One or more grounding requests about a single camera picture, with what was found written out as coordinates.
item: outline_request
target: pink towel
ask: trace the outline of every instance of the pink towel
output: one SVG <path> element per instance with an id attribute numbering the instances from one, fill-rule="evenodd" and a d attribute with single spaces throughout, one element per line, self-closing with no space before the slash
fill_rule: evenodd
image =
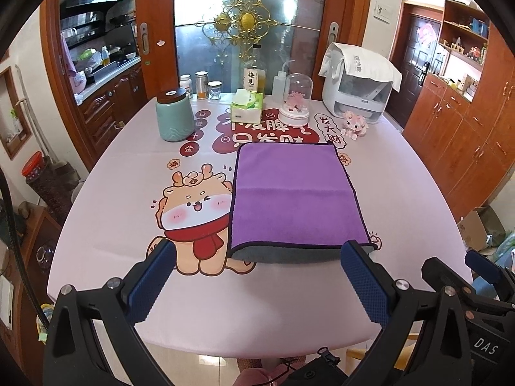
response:
<path id="1" fill-rule="evenodd" d="M 66 40 L 63 35 L 61 35 L 61 47 L 63 50 L 64 69 L 66 70 L 68 77 L 75 77 L 77 75 L 77 70 L 71 60 L 70 50 L 68 49 L 68 45 L 66 45 Z"/>

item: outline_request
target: cable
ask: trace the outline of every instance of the cable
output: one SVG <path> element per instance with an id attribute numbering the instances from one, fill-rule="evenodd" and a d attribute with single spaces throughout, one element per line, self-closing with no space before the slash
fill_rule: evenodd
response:
<path id="1" fill-rule="evenodd" d="M 279 380 L 281 377 L 283 377 L 285 374 L 287 374 L 290 369 L 292 369 L 293 371 L 296 371 L 297 369 L 294 369 L 289 362 L 286 361 L 286 359 L 281 359 L 282 363 L 287 367 L 286 368 L 286 371 L 281 373 L 279 376 L 275 377 L 274 379 L 272 380 L 269 380 L 268 382 L 266 383 L 259 383 L 259 384 L 253 384 L 252 386 L 266 386 L 267 384 L 272 384 L 274 383 L 276 380 Z"/>
<path id="2" fill-rule="evenodd" d="M 25 264 L 23 263 L 22 253 L 20 251 L 20 244 L 18 242 L 18 236 L 16 234 L 16 224 L 14 222 L 14 210 L 12 208 L 11 192 L 9 190 L 9 184 L 7 183 L 4 172 L 1 168 L 0 193 L 2 193 L 2 198 L 4 199 L 5 217 L 7 219 L 7 228 L 9 229 L 9 238 L 11 239 L 11 248 L 14 254 L 14 260 L 16 261 L 16 267 L 18 268 L 18 272 L 20 273 L 23 287 L 27 292 L 30 304 L 32 304 L 35 313 L 39 317 L 45 329 L 48 331 L 48 328 L 50 327 L 50 322 L 48 322 L 48 318 L 43 312 L 43 309 L 41 309 L 41 306 L 38 304 L 38 299 L 35 297 L 34 290 L 32 289 L 32 285 L 30 285 L 29 277 L 27 275 L 27 270 L 25 269 Z"/>

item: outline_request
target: door handle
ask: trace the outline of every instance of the door handle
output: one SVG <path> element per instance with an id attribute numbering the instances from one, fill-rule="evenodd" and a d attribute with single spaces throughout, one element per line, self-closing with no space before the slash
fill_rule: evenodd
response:
<path id="1" fill-rule="evenodd" d="M 150 53 L 150 43 L 148 40 L 148 24 L 145 22 L 140 24 L 141 43 L 143 44 L 142 53 L 148 55 Z"/>
<path id="2" fill-rule="evenodd" d="M 496 142 L 495 144 L 499 147 L 499 149 L 500 149 L 501 151 L 503 151 L 503 154 L 504 154 L 504 155 L 506 155 L 506 151 L 505 151 L 504 149 L 502 149 L 502 147 L 501 147 L 500 143 Z"/>
<path id="3" fill-rule="evenodd" d="M 482 123 L 477 119 L 477 117 L 472 116 L 472 119 L 474 119 L 474 120 L 477 122 L 477 124 L 478 124 L 479 126 L 485 126 L 485 125 L 483 125 L 483 124 L 482 124 Z"/>
<path id="4" fill-rule="evenodd" d="M 474 155 L 472 155 L 472 159 L 474 159 L 477 155 L 477 153 L 480 151 L 481 147 L 477 147 L 476 150 L 474 151 Z"/>
<path id="5" fill-rule="evenodd" d="M 485 151 L 481 151 L 479 157 L 477 157 L 476 164 L 480 160 L 480 158 L 485 154 Z"/>
<path id="6" fill-rule="evenodd" d="M 336 22 L 332 22 L 329 25 L 329 34 L 327 35 L 327 46 L 329 46 L 331 43 L 336 41 L 336 38 L 338 37 L 338 29 L 339 25 Z"/>

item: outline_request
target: figurine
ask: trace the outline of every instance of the figurine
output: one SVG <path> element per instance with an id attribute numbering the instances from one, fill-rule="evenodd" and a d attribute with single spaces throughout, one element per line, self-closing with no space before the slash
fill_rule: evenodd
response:
<path id="1" fill-rule="evenodd" d="M 348 136 L 352 140 L 356 140 L 358 136 L 365 136 L 368 129 L 368 123 L 365 121 L 363 116 L 347 110 L 343 113 L 343 117 L 345 119 L 343 124 L 345 129 L 342 130 L 342 136 Z"/>

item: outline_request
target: purple towel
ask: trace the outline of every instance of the purple towel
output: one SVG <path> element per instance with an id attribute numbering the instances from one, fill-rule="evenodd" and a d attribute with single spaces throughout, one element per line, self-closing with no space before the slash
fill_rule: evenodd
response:
<path id="1" fill-rule="evenodd" d="M 234 174 L 229 255 L 322 262 L 342 244 L 369 244 L 354 189 L 332 144 L 251 142 Z"/>

